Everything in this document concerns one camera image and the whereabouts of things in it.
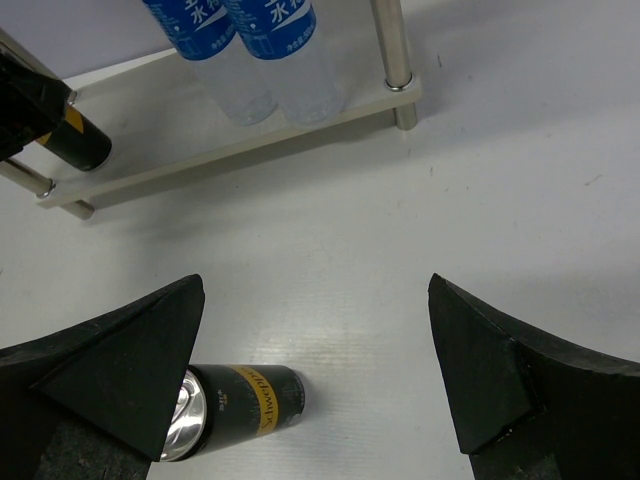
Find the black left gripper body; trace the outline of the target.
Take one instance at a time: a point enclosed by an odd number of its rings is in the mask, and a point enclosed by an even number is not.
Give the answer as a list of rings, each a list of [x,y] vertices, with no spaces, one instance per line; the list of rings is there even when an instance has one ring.
[[[1,160],[50,134],[64,120],[70,88],[1,54]]]

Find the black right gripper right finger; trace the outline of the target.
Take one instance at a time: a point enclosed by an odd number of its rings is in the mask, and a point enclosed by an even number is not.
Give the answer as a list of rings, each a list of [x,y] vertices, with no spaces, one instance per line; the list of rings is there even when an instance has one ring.
[[[509,316],[438,274],[431,332],[477,479],[636,479],[639,365]]]

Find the Pocari Sweat bottle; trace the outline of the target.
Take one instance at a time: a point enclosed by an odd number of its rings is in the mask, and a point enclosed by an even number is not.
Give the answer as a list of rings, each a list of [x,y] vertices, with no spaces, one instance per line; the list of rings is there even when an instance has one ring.
[[[221,111],[242,126],[268,118],[277,102],[221,1],[146,1],[177,53]]]
[[[344,95],[310,1],[224,5],[290,123],[311,127],[341,111]]]

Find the dark can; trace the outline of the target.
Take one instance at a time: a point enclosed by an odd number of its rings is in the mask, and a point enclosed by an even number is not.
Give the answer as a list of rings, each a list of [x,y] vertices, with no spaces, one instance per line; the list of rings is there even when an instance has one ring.
[[[305,400],[301,378],[286,366],[191,365],[160,460],[185,461],[285,429]]]
[[[37,142],[82,172],[103,165],[112,150],[111,139],[71,105],[66,107],[60,126]]]

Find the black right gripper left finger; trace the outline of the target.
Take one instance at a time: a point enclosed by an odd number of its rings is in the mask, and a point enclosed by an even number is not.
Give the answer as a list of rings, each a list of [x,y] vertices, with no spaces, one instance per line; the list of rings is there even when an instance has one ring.
[[[193,274],[2,349],[2,478],[146,478],[161,457],[204,305]]]

